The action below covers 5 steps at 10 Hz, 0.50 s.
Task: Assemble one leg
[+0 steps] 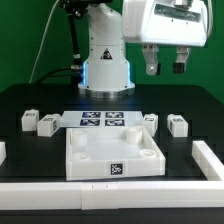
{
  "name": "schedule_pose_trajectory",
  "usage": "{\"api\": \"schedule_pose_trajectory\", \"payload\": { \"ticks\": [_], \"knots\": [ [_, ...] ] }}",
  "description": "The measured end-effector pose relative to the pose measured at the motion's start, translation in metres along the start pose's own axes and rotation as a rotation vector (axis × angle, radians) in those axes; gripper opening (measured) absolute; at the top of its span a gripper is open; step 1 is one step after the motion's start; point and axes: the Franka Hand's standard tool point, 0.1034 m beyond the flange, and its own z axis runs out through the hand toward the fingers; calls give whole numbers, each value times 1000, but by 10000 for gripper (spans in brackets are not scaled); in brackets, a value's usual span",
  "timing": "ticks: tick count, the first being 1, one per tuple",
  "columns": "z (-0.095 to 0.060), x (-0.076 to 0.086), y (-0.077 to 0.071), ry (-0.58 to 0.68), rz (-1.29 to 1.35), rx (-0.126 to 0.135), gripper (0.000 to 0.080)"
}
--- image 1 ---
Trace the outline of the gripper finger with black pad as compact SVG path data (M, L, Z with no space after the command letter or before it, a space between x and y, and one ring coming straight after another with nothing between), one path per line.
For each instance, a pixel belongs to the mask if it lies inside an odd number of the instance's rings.
M144 44L142 46L142 53L146 62L146 73L148 75L158 75L160 73L158 52L159 46L156 44Z
M177 47L177 58L173 63L173 72L183 74L186 70L187 61L190 55L190 48L186 46Z

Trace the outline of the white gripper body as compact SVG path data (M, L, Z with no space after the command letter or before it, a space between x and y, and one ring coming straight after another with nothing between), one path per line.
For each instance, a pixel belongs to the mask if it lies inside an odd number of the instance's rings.
M207 7L193 0L124 0L122 32L126 42L203 47L207 40Z

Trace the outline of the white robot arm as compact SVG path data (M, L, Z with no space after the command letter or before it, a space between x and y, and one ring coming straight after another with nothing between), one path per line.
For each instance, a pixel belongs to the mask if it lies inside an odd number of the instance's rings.
M212 3L204 0L124 0L120 13L104 3L90 6L89 56L79 91L99 98L132 92L127 43L142 45L149 75L159 73L159 47L175 46L173 72L184 73L190 49L205 45L212 22Z

